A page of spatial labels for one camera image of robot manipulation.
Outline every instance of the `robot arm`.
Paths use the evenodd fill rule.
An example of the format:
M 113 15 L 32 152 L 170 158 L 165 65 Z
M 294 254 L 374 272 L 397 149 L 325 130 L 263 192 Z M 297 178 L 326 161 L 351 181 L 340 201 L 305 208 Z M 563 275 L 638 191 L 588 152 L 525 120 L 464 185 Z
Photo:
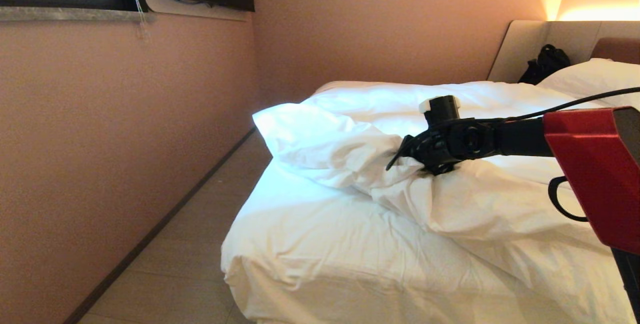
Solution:
M 439 96 L 420 105 L 428 130 L 407 135 L 389 169 L 410 156 L 435 176 L 455 164 L 489 156 L 555 157 L 565 176 L 549 185 L 553 205 L 589 222 L 613 251 L 640 323 L 640 112 L 633 107 L 546 112 L 532 119 L 461 119 L 457 99 Z M 586 217 L 569 214 L 556 196 L 568 181 Z

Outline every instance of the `tile floor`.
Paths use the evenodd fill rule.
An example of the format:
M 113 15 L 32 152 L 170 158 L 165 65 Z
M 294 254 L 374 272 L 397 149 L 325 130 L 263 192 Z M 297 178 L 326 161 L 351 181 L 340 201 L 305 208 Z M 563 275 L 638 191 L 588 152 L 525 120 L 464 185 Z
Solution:
M 254 132 L 100 297 L 80 324 L 247 324 L 220 246 L 271 160 Z

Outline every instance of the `black bag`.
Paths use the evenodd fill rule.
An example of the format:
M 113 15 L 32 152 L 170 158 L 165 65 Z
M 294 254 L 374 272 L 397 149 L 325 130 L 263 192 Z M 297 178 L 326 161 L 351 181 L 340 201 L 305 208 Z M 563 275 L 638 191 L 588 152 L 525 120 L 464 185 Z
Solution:
M 528 61 L 528 69 L 522 74 L 519 83 L 536 85 L 544 78 L 571 65 L 569 56 L 562 49 L 546 44 L 537 55 L 537 59 Z

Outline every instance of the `white pillow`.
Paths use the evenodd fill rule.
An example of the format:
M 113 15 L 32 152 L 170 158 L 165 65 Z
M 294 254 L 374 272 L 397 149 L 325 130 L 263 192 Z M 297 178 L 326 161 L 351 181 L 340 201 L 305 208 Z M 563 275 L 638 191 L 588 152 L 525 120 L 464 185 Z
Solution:
M 538 87 L 557 90 L 576 99 L 611 90 L 640 87 L 640 65 L 594 58 L 560 69 L 542 80 Z M 640 93 L 602 99 L 610 106 L 633 106 L 640 110 Z

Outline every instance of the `bed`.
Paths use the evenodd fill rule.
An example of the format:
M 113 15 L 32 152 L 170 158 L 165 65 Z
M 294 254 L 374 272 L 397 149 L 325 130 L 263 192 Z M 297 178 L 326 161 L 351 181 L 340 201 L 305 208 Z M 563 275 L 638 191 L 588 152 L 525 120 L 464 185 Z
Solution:
M 640 85 L 637 40 L 593 53 L 536 86 L 331 82 L 258 112 L 274 159 L 222 244 L 238 308 L 261 324 L 633 322 L 609 249 L 549 202 L 554 158 L 473 160 L 435 177 L 402 158 L 384 171 L 402 137 L 426 129 L 427 98 L 457 96 L 461 117 L 509 117 Z M 578 108 L 621 105 L 640 98 Z M 569 187 L 559 195 L 581 214 Z

